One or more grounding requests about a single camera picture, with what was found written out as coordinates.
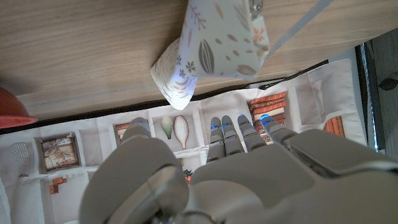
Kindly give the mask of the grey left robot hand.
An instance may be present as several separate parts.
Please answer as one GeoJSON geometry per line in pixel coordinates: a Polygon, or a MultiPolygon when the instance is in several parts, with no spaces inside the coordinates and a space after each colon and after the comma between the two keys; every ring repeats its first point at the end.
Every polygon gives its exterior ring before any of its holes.
{"type": "Polygon", "coordinates": [[[83,194],[80,223],[396,223],[397,161],[349,139],[296,133],[269,116],[211,120],[207,162],[186,179],[144,118],[83,194]]]}

